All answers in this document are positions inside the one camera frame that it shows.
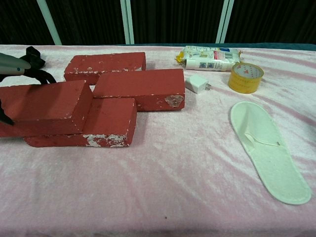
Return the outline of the white disposable slipper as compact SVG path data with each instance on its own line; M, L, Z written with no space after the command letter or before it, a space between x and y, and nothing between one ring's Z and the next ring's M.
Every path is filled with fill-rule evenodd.
M312 190L267 111L253 102L241 101L232 106L230 121L267 191L286 204L307 203Z

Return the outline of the pink velvet table cloth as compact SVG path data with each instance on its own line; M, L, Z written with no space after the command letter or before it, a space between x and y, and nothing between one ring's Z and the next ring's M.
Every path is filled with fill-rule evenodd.
M0 139L0 237L316 237L316 46L241 51L264 70L255 93L231 90L227 72L185 71L211 89L187 90L180 111L139 113L127 148ZM230 123L240 101L274 119L308 203L265 189Z

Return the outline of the red brick with white-worn edge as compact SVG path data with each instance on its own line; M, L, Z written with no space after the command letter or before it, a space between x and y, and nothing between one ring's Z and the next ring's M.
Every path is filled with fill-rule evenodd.
M136 127L137 108L133 98L93 99L81 134L25 137L42 147L128 147Z

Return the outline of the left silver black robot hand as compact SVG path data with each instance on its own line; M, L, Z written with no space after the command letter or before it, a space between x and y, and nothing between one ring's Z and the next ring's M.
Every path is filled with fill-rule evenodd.
M10 76L26 76L38 80L41 84L56 83L54 77L42 70L32 67L22 58L0 53L0 82Z

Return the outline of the white frame pole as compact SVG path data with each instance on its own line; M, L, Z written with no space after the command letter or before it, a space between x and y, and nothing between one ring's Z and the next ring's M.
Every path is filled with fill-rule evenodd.
M37 0L37 4L40 8L40 11L42 13L42 16L45 20L45 23L48 27L48 30L50 32L50 35L53 39L53 42L55 45L62 45L62 42L60 40L58 31L56 29L56 26L54 24L53 18L51 16L50 10L48 8L46 0Z
M235 0L224 0L215 43L225 43Z
M135 44L130 0L120 0L125 44Z

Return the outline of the red brick with scraped end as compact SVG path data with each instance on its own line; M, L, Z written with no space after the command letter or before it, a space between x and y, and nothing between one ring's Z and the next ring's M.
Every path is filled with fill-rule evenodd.
M112 72L101 75L94 98L133 98L137 110L179 111L185 107L182 69Z

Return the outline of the black knotted cloth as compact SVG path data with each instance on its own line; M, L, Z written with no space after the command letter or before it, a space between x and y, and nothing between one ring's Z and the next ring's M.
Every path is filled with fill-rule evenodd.
M45 65L45 61L41 59L40 52L35 49L33 46L29 46L26 48L26 54L20 59L28 62L33 69L42 69Z

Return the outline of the white wet wipes pack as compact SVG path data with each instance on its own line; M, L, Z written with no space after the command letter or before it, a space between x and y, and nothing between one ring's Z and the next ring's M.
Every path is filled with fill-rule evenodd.
M175 59L187 70L227 72L240 63L240 55L236 48L187 45Z

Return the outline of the white usb wall charger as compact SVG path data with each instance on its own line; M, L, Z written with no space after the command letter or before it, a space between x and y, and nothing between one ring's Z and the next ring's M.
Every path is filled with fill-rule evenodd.
M211 89L211 85L209 84L208 80L198 75L192 75L186 78L185 86L187 89L194 92L195 94L200 94Z

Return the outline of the black pleated curtain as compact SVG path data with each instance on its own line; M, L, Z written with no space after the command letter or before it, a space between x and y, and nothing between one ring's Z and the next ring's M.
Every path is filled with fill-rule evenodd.
M45 0L63 45L124 44L120 0ZM130 0L134 41L214 43L224 0ZM316 0L234 0L226 43L316 44ZM52 45L37 0L0 0L0 44Z

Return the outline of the yellow packing tape roll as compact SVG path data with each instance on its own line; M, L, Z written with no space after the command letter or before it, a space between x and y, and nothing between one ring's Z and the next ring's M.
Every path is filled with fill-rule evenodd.
M251 94L257 91L263 76L264 71L257 65L236 63L232 67L228 86L238 93Z

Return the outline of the red brick with chipped corner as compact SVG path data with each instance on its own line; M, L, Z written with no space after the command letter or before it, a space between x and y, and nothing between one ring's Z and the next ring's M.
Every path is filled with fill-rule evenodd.
M95 85L102 74L146 70L144 52L76 55L64 70L66 81L85 80Z

